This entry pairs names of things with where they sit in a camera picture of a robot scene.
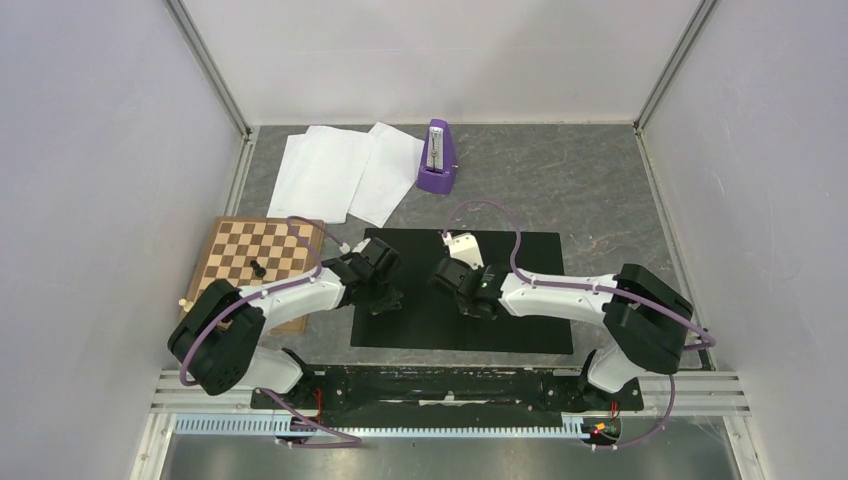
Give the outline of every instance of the white wall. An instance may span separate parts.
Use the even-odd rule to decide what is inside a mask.
[[[0,478],[126,478],[237,135],[160,1],[0,22]]]
[[[848,470],[848,7],[721,2],[647,127],[717,356],[777,479]]]
[[[632,121],[698,0],[184,0],[265,124]]]

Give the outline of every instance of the marbled gray surface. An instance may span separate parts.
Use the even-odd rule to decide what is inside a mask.
[[[370,126],[345,126],[368,131]],[[426,125],[397,128],[424,138]],[[264,217],[288,135],[305,126],[262,127],[239,205],[239,215]],[[517,218],[522,230],[559,232],[566,275],[615,273],[624,262],[648,267],[677,286],[659,216],[633,130],[627,125],[452,125],[459,157],[453,192],[433,195],[413,187],[386,227],[442,228],[446,215],[474,198],[497,201]],[[456,226],[508,230],[505,218],[474,207]],[[348,215],[330,230],[353,245],[370,224]],[[338,255],[332,242],[323,258]],[[609,341],[593,326],[573,323],[574,355],[428,351],[351,347],[353,308],[312,314],[307,331],[265,339],[292,348],[309,363],[428,365],[539,365],[580,367],[586,355]],[[687,354],[683,366],[698,367]]]

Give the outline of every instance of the paper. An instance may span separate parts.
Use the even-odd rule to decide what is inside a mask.
[[[424,141],[383,123],[374,125],[368,134],[374,137],[374,146],[350,214],[382,227],[415,184]]]
[[[268,217],[344,223],[374,144],[367,133],[323,126],[290,135]]]

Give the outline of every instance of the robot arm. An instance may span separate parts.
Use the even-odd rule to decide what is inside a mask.
[[[598,277],[524,272],[534,279],[534,285],[530,285],[508,267],[484,267],[472,234],[448,236],[444,240],[450,258],[439,264],[432,283],[452,294],[462,313],[494,318],[500,305],[516,317],[545,315],[606,328],[615,343],[592,352],[582,372],[588,384],[601,392],[616,393],[633,377],[646,371],[677,372],[686,327],[645,306],[597,290],[598,286],[628,290],[691,318],[691,304],[644,267],[626,264],[617,275]],[[591,285],[592,288],[535,285],[545,281]]]
[[[225,308],[251,298],[228,316],[226,329],[216,328],[199,345],[188,371],[209,395],[219,395],[236,384],[288,392],[300,379],[302,368],[284,351],[257,346],[264,333],[308,313],[356,302],[367,302],[373,314],[400,306],[401,294],[391,283],[400,258],[383,241],[366,239],[322,267],[314,277],[309,272],[241,289],[226,280],[212,282],[171,335],[168,349],[183,362],[201,332]],[[294,285],[285,288],[285,294],[269,295],[287,284]]]

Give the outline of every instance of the chessboard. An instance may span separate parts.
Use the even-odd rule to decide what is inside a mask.
[[[236,287],[263,285],[305,273],[315,267],[307,248],[292,233],[321,251],[324,232],[305,222],[293,221],[288,231],[284,218],[217,217],[197,263],[185,300],[193,304],[215,279],[223,278]],[[250,262],[265,269],[256,276]],[[271,335],[302,333],[306,316],[271,330]]]

